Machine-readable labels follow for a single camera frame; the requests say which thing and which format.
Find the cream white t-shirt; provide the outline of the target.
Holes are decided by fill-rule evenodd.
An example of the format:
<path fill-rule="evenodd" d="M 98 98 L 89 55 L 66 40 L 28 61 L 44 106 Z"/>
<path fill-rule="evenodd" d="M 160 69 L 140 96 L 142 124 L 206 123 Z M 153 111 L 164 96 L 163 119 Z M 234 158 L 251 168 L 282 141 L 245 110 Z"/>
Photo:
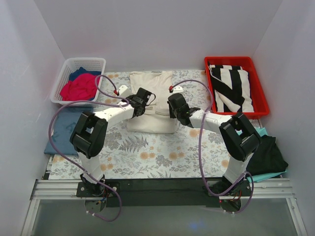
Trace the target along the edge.
<path fill-rule="evenodd" d="M 143 88 L 154 94 L 145 113 L 127 122 L 126 128 L 129 132 L 171 134 L 176 131 L 176 121 L 170 118 L 167 103 L 172 76 L 172 71 L 160 73 L 135 71 L 129 74 L 132 93 L 136 94 L 139 88 Z"/>

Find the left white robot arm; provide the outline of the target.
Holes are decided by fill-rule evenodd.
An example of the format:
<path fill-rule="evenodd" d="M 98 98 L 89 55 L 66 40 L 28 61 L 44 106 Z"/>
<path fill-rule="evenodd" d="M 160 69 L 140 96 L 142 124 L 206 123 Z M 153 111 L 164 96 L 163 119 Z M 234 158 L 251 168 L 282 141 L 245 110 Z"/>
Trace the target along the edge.
<path fill-rule="evenodd" d="M 132 94 L 126 86 L 121 86 L 119 93 L 124 97 L 117 105 L 100 112 L 83 112 L 70 136 L 70 142 L 84 168 L 80 178 L 85 190 L 93 196 L 100 196 L 105 191 L 100 184 L 105 177 L 98 155 L 103 149 L 107 129 L 143 115 L 150 97 L 156 98 L 155 94 L 143 88 Z"/>

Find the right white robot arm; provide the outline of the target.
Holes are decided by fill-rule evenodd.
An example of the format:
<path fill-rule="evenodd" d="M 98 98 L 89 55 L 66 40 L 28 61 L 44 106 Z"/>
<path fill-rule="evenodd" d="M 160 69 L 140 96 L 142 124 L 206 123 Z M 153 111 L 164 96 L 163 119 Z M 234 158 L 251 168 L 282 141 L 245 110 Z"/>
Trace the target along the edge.
<path fill-rule="evenodd" d="M 243 113 L 228 116 L 210 113 L 200 108 L 191 108 L 180 93 L 169 96 L 167 103 L 171 118 L 176 118 L 183 126 L 200 129 L 198 161 L 201 178 L 209 194 L 216 197 L 224 196 L 249 175 L 246 171 L 247 165 L 262 139 Z M 212 187 L 208 185 L 202 169 L 201 141 L 204 129 L 220 134 L 231 155 L 222 180 Z"/>

